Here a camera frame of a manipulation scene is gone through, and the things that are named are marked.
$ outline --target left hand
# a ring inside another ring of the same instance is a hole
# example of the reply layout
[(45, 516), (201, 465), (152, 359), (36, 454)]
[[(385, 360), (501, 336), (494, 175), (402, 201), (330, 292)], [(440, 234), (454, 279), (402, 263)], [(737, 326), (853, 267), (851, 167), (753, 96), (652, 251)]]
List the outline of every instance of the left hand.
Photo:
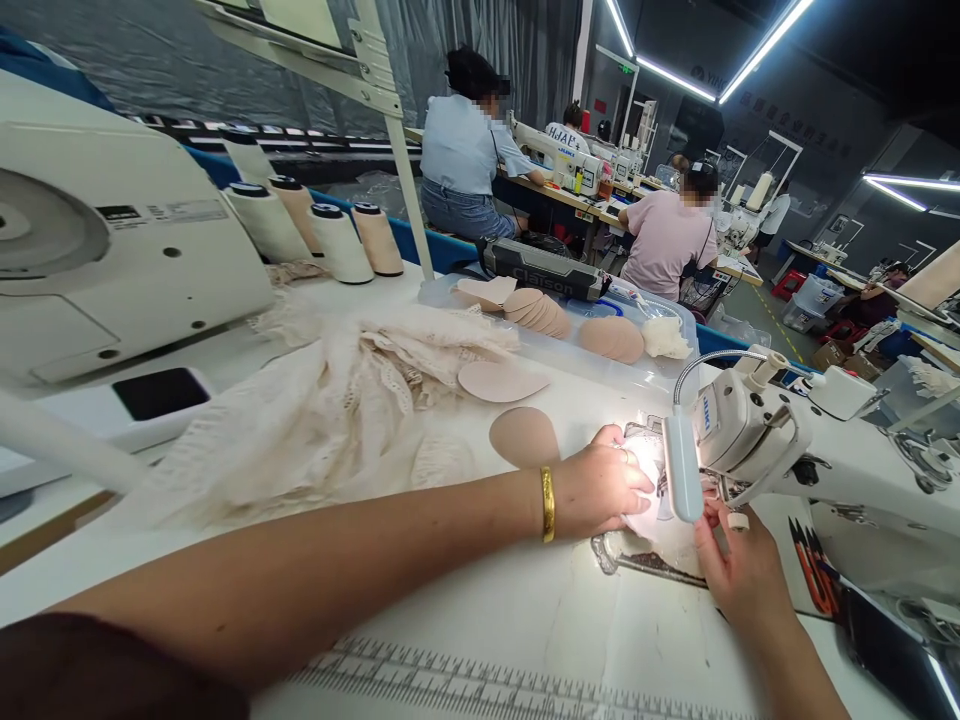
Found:
[(623, 430), (604, 425), (593, 441), (573, 457), (552, 468), (558, 538), (588, 538), (625, 527), (623, 515), (650, 508), (650, 501), (634, 490), (654, 491), (637, 464), (636, 456), (622, 445)]

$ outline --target right hand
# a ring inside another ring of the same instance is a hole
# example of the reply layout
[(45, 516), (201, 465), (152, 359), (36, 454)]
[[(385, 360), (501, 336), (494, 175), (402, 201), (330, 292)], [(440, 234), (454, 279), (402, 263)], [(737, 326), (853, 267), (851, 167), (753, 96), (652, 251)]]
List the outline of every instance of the right hand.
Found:
[[(694, 541), (707, 586), (727, 621), (750, 645), (782, 636), (798, 623), (780, 564), (777, 543), (749, 506), (738, 508), (750, 529), (730, 530), (730, 509), (720, 500), (704, 500), (703, 517), (694, 526)], [(720, 551), (713, 534), (723, 528), (730, 552)]]

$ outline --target gray curtain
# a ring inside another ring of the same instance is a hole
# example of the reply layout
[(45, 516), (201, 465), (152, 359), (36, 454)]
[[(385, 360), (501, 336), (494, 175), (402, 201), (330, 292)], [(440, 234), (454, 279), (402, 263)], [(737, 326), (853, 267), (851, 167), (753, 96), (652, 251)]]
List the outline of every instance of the gray curtain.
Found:
[[(329, 0), (349, 45), (351, 0)], [(580, 2), (378, 0), (404, 108), (422, 125), (446, 92), (447, 50), (467, 43), (513, 81), (508, 102), (542, 127), (570, 101)], [(379, 114), (218, 39), (189, 0), (0, 0), (0, 24), (76, 63), (127, 112), (385, 137)]]

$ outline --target dark hair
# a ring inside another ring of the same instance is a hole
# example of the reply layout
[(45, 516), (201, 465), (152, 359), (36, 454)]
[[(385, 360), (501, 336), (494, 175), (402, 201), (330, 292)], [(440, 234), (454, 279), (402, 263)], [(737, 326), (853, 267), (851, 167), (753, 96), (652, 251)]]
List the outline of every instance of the dark hair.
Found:
[(577, 130), (583, 125), (583, 110), (580, 109), (579, 100), (574, 100), (567, 105), (567, 109), (563, 111), (563, 124), (573, 125)]
[(697, 160), (690, 166), (690, 170), (683, 176), (683, 186), (687, 190), (697, 193), (697, 198), (706, 200), (715, 195), (720, 186), (720, 174), (717, 166), (706, 158)]
[(474, 102), (491, 95), (510, 94), (510, 81), (498, 75), (483, 55), (466, 45), (447, 53), (447, 68), (445, 75), (451, 89)]

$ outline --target sleeve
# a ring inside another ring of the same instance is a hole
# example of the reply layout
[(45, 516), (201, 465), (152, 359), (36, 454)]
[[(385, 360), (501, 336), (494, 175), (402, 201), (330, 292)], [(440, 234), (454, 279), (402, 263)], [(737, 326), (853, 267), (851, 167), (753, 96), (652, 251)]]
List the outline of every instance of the sleeve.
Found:
[(507, 169), (507, 175), (519, 177), (537, 169), (530, 158), (520, 152), (520, 148), (517, 147), (517, 143), (514, 142), (513, 136), (507, 130), (506, 125), (499, 122), (493, 123), (492, 130), (497, 142), (497, 154)]
[(247, 697), (236, 688), (133, 633), (63, 613), (36, 615), (0, 629), (0, 707), (22, 720), (241, 720), (250, 714)]
[(717, 250), (717, 228), (713, 224), (713, 220), (710, 221), (710, 229), (707, 230), (706, 244), (703, 245), (703, 252), (698, 254), (700, 259), (697, 262), (697, 270), (703, 270), (707, 265), (716, 260), (720, 254)]
[(656, 190), (642, 198), (639, 202), (627, 206), (627, 229), (632, 235), (640, 234), (640, 228), (643, 227), (643, 223), (650, 214), (650, 210), (657, 204), (656, 194), (658, 192), (663, 191)]

